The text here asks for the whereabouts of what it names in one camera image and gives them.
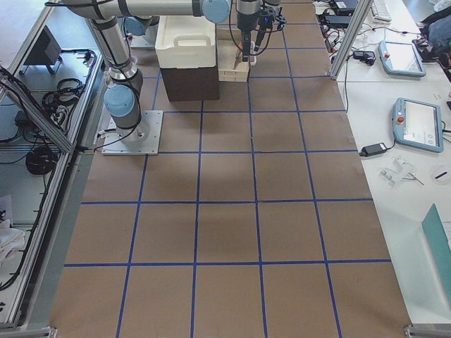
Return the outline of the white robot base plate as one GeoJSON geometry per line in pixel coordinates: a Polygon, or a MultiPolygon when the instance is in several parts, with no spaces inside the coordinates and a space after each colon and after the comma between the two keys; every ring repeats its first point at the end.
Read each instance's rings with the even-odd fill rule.
{"type": "Polygon", "coordinates": [[[113,132],[106,133],[106,146],[101,148],[103,155],[131,156],[159,153],[159,142],[163,124],[163,111],[142,111],[142,120],[135,131],[127,136],[128,131],[116,130],[113,118],[109,118],[108,128],[113,132]]]}

